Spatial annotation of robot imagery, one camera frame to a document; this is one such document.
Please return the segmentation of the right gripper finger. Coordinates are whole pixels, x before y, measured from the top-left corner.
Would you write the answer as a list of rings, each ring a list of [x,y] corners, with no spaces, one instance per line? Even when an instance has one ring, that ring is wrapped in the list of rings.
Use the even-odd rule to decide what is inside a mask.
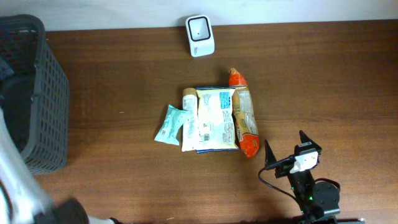
[[[313,141],[302,131],[299,131],[301,144],[300,146],[314,145]]]
[[[272,152],[272,149],[266,139],[264,140],[264,143],[265,143],[265,153],[266,153],[265,166],[272,167],[277,161],[276,161],[274,153]]]

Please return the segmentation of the orange biscuit packet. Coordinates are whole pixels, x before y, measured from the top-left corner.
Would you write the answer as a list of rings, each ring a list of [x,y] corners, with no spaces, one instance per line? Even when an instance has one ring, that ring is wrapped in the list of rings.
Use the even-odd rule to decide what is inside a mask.
[[[251,94],[243,75],[235,68],[229,72],[229,86],[234,88],[233,115],[239,146],[247,158],[252,158],[257,154],[260,143]]]

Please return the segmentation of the cream and blue snack bag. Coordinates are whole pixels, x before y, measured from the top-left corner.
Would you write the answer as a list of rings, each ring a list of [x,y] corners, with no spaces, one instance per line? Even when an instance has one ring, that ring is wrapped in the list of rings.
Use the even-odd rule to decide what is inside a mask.
[[[198,129],[200,140],[196,152],[237,151],[230,87],[197,88]]]

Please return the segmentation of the white tube with tan cap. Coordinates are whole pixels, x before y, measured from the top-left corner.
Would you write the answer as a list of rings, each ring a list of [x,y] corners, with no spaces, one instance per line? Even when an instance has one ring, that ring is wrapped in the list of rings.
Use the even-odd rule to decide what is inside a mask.
[[[183,124],[182,151],[194,151],[199,143],[198,131],[198,98],[195,88],[183,90],[183,110],[189,114],[188,120]]]

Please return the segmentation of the teal wet wipes pack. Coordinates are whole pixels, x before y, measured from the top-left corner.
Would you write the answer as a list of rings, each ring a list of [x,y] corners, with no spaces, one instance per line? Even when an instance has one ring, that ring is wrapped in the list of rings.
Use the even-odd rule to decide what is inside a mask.
[[[189,119],[190,113],[188,111],[179,110],[172,105],[168,105],[164,123],[159,129],[159,132],[155,136],[154,140],[157,142],[179,146],[180,142],[177,139],[177,134],[179,129]]]

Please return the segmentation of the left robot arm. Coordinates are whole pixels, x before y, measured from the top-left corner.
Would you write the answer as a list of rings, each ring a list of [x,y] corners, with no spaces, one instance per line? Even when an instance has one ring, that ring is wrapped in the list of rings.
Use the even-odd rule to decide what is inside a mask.
[[[96,223],[120,221],[89,216],[82,204],[70,198],[60,205],[35,180],[7,130],[1,113],[1,223]]]

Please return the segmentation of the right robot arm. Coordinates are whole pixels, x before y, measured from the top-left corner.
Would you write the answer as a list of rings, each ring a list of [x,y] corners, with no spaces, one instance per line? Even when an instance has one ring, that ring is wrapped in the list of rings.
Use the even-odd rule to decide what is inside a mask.
[[[337,223],[340,184],[326,178],[313,178],[311,170],[319,165],[322,148],[303,131],[299,131],[299,135],[301,143],[294,147],[294,153],[279,161],[269,143],[265,142],[265,166],[258,172],[258,178],[263,184],[295,201],[302,213],[294,218],[295,223]],[[293,193],[266,182],[261,177],[265,170],[274,170],[276,178],[287,177]]]

